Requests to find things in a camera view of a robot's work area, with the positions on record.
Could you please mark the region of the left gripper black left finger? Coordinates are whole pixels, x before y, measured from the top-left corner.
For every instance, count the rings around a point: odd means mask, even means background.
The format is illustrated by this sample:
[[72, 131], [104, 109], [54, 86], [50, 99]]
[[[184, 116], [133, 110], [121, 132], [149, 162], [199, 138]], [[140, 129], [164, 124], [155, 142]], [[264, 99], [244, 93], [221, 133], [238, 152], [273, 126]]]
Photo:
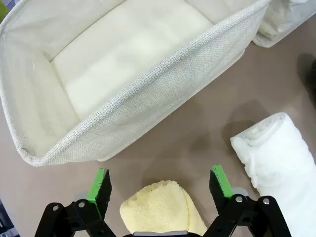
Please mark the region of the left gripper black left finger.
[[46, 206], [35, 236], [73, 237], [76, 232], [86, 231], [90, 237], [114, 237], [104, 221], [111, 192], [109, 170], [101, 168], [86, 199], [73, 201], [68, 206], [57, 202]]

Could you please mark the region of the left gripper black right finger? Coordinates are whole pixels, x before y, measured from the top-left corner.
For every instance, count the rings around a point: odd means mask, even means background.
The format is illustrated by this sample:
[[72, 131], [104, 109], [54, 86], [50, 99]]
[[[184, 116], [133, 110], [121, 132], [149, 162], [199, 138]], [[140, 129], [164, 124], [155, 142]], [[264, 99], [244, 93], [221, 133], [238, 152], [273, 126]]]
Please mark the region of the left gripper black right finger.
[[247, 227], [254, 237], [290, 237], [291, 233], [272, 196], [258, 200], [234, 193], [221, 165], [210, 170], [209, 189], [218, 216], [205, 232], [205, 237], [230, 237], [237, 226]]

